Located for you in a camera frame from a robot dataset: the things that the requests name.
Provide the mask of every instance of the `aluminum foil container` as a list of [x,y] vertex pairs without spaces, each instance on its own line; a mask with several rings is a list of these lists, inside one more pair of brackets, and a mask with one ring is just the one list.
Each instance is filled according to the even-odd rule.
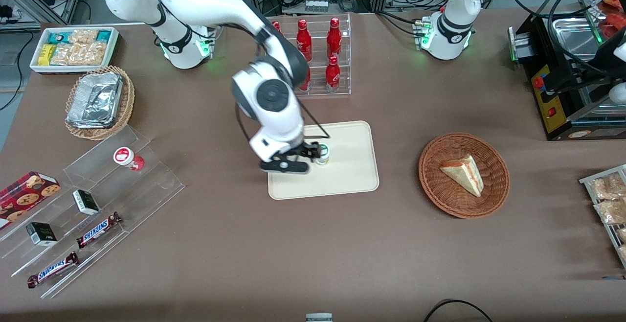
[[111,128],[123,84],[123,77],[114,72],[81,77],[65,120],[75,128]]

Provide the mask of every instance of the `brown tablecloth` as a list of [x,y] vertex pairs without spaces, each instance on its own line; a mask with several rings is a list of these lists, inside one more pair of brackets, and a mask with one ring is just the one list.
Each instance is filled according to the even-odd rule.
[[[130,124],[187,188],[54,299],[0,268],[0,320],[274,322],[328,311],[420,321],[460,298],[495,321],[623,321],[626,282],[601,280],[622,271],[577,179],[625,163],[624,142],[545,141],[530,84],[509,60],[507,27],[523,12],[485,10],[454,61],[416,52],[377,16],[351,17],[353,94],[305,103],[322,123],[371,125],[375,192],[272,200],[230,94],[253,41],[228,29],[213,61],[176,70],[149,27],[119,26],[116,65],[136,88]],[[33,74],[0,184],[54,175],[95,146],[63,124],[76,78]],[[482,137],[507,162],[511,193],[492,217],[455,219],[425,197],[418,156],[448,132]],[[459,316],[476,313],[448,306],[433,321]]]

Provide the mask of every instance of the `red box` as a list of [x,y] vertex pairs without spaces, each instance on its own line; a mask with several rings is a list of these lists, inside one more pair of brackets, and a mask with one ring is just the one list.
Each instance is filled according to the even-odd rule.
[[0,191],[0,230],[60,190],[56,179],[29,172]]

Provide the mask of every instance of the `coca-cola bottle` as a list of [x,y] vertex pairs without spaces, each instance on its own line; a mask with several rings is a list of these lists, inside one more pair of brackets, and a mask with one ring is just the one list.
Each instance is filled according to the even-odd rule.
[[328,30],[326,44],[326,55],[328,59],[330,59],[333,54],[339,56],[341,52],[341,31],[339,30],[339,19],[337,17],[331,19],[331,29]]
[[311,69],[307,70],[307,79],[300,85],[300,91],[308,92],[311,89]]
[[328,59],[328,66],[326,67],[326,90],[330,93],[335,93],[339,90],[339,74],[341,70],[337,65],[337,56],[333,55]]
[[311,45],[311,33],[307,28],[305,19],[298,20],[298,36],[295,37],[295,41],[298,43],[298,50],[304,59],[311,61],[313,59],[313,46]]
[[282,34],[282,31],[280,30],[280,23],[278,21],[272,21],[272,25],[274,25],[274,28],[276,28],[276,30]]

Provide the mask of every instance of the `wicker basket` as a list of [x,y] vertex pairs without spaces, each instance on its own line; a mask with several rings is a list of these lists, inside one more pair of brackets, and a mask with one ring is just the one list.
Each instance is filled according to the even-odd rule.
[[[481,197],[465,190],[440,170],[442,163],[472,155],[483,178]],[[420,182],[428,197],[439,208],[459,218],[478,219],[496,212],[510,190],[507,165],[485,140],[467,133],[450,133],[432,140],[418,164]]]
[[[115,124],[108,129],[79,129],[70,126],[67,121],[65,122],[65,126],[72,133],[72,135],[91,139],[93,141],[100,141],[106,139],[107,137],[114,135],[119,132],[126,124],[128,124],[128,120],[130,119],[130,115],[133,112],[133,103],[134,103],[134,87],[133,82],[130,81],[128,75],[124,72],[124,70],[117,68],[116,66],[107,66],[106,68],[100,68],[94,71],[87,72],[86,75],[93,74],[105,74],[106,72],[115,72],[116,74],[120,74],[124,79],[124,85],[122,87],[122,95],[119,100],[119,110],[117,114],[117,121]],[[74,94],[76,94],[76,87],[78,86],[78,81],[74,84],[74,88],[72,88],[72,92],[69,93],[69,98],[67,99],[67,103],[65,103],[65,112],[69,112],[69,108],[72,106],[72,102],[74,101]]]

